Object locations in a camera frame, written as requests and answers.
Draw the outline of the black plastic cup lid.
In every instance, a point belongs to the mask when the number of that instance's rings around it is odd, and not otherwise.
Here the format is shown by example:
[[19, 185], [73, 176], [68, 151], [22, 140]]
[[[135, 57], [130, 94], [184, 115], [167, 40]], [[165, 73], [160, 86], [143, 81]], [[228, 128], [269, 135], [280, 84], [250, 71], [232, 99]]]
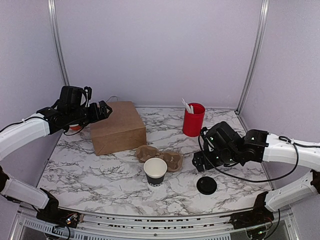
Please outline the black plastic cup lid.
[[217, 182], [212, 177], [203, 176], [197, 181], [196, 188], [203, 195], [212, 195], [217, 190]]

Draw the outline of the black paper coffee cup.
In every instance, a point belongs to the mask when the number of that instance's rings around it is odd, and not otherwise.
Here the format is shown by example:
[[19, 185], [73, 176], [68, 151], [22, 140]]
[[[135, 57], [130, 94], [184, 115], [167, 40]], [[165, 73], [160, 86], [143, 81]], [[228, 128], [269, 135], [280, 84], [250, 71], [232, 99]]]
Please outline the black paper coffee cup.
[[164, 181], [168, 166], [161, 158], [153, 157], [144, 163], [143, 170], [148, 184], [152, 187], [159, 187]]

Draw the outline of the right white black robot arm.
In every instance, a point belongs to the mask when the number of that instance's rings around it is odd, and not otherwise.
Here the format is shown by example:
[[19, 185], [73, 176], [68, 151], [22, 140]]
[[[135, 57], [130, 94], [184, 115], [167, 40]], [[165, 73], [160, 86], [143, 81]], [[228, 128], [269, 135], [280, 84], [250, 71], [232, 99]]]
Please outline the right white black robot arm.
[[279, 162], [309, 169], [304, 176], [279, 189], [256, 197], [254, 208], [247, 219], [258, 224], [268, 212], [317, 195], [320, 192], [320, 145], [314, 142], [295, 141], [263, 130], [251, 129], [241, 137], [226, 122], [211, 129], [204, 127], [198, 136], [201, 154], [212, 168], [247, 162]]

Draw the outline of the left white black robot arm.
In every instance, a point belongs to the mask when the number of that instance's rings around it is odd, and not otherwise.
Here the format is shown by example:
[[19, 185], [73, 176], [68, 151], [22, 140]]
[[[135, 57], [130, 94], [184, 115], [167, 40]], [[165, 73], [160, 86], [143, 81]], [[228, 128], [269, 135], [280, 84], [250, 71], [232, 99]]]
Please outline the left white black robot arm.
[[[113, 112], [104, 101], [99, 103], [85, 103], [68, 108], [67, 111], [58, 106], [45, 107], [38, 110], [20, 122], [12, 123], [0, 131], [0, 159], [34, 140], [52, 135], [61, 130], [68, 131], [70, 126], [78, 125], [82, 128], [89, 124], [107, 119]], [[43, 210], [44, 215], [53, 223], [63, 219], [63, 211], [51, 203], [56, 199], [50, 197], [44, 190], [15, 179], [0, 169], [0, 194], [4, 197], [27, 203]]]

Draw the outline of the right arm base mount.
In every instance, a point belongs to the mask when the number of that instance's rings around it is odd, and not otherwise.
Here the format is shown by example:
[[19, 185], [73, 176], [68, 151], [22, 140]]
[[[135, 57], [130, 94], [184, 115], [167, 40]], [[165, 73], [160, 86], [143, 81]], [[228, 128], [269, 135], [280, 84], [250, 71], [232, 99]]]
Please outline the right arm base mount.
[[230, 216], [229, 222], [232, 224], [235, 230], [253, 227], [256, 225], [265, 224], [273, 221], [274, 215], [272, 213], [262, 213], [262, 212], [239, 212], [233, 213]]

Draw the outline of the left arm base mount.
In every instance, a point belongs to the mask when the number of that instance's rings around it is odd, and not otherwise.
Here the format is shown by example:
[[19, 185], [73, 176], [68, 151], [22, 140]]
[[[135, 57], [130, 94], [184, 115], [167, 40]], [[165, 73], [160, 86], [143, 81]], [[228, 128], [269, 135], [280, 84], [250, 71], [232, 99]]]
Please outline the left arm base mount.
[[36, 218], [39, 220], [61, 226], [68, 226], [70, 228], [76, 228], [82, 217], [83, 215], [79, 212], [72, 212], [60, 208], [50, 211], [41, 209], [36, 214]]

